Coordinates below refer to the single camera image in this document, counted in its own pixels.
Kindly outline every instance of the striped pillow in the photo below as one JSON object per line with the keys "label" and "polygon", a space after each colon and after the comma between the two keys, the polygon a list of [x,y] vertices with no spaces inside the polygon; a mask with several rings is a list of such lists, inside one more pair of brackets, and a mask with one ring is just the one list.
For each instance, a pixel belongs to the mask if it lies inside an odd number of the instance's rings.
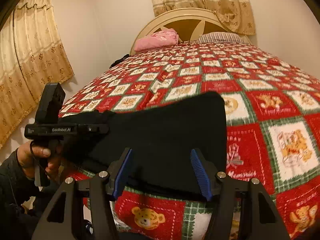
{"label": "striped pillow", "polygon": [[241,43],[250,45],[248,42],[244,41],[244,39],[240,38],[238,34],[227,32],[202,34],[197,40],[197,43]]}

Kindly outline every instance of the curved headboard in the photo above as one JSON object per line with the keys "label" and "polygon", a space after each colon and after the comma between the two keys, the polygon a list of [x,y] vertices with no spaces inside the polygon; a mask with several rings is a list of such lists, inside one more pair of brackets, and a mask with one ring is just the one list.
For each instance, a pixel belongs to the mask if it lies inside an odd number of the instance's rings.
{"label": "curved headboard", "polygon": [[[212,11],[201,8],[180,8],[160,14],[150,21],[138,34],[131,47],[130,55],[137,39],[160,30],[174,28],[179,34],[179,41],[196,41],[200,35],[210,32],[231,32],[224,27]],[[246,35],[239,35],[249,44]]]}

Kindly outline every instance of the device handle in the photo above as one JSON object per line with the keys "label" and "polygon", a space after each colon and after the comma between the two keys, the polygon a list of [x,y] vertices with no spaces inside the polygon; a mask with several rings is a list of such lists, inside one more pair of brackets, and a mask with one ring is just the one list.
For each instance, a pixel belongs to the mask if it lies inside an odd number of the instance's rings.
{"label": "device handle", "polygon": [[[58,144],[59,144],[59,140],[54,139],[48,142],[48,146],[45,146],[50,150],[51,152],[50,156],[54,156],[56,154],[56,148]],[[48,165],[48,160],[45,158],[36,158],[36,159],[37,159],[37,162],[35,162],[35,186],[47,187],[50,185],[50,180],[45,174],[44,169]]]}

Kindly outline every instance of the folded black garment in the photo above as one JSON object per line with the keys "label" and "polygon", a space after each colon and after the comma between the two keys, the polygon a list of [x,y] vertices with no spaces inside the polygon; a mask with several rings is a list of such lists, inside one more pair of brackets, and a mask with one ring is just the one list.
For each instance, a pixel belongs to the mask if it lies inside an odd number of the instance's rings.
{"label": "folded black garment", "polygon": [[128,185],[176,198],[199,196],[190,152],[199,148],[217,169],[226,169],[227,127],[224,100],[207,92],[173,104],[131,113],[93,111],[59,123],[107,123],[107,135],[65,138],[64,157],[98,173],[133,150]]}

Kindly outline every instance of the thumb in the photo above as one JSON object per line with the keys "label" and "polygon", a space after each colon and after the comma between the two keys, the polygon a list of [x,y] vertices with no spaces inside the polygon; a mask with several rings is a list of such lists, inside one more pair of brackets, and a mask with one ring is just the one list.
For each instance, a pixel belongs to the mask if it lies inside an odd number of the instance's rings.
{"label": "thumb", "polygon": [[35,157],[38,158],[49,158],[51,154],[48,148],[44,148],[41,146],[32,146],[32,151]]}

